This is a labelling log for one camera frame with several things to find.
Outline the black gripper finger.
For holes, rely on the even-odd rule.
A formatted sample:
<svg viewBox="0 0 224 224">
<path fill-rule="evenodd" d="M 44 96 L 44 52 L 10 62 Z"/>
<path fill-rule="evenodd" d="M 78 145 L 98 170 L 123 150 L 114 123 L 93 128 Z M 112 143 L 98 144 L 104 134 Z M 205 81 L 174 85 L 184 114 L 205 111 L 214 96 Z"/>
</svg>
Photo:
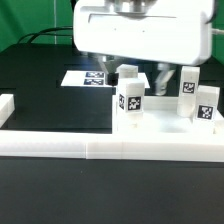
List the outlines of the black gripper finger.
<svg viewBox="0 0 224 224">
<path fill-rule="evenodd" d="M 168 63 L 159 63 L 157 69 L 159 74 L 154 82 L 154 93 L 163 96 L 167 91 L 167 83 L 175 72 L 175 67 Z"/>
<path fill-rule="evenodd" d="M 105 83 L 107 85 L 117 85 L 119 73 L 117 72 L 118 61 L 112 56 L 101 56 L 99 58 L 99 65 L 105 73 Z"/>
</svg>

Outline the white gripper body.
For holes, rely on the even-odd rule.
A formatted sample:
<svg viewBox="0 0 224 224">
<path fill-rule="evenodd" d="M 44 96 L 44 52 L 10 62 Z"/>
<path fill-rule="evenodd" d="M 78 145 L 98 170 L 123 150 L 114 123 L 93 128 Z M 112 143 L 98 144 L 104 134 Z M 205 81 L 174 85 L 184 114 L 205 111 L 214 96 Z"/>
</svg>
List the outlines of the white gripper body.
<svg viewBox="0 0 224 224">
<path fill-rule="evenodd" d="M 81 51 L 199 65 L 212 52 L 214 0 L 79 0 L 74 42 Z"/>
</svg>

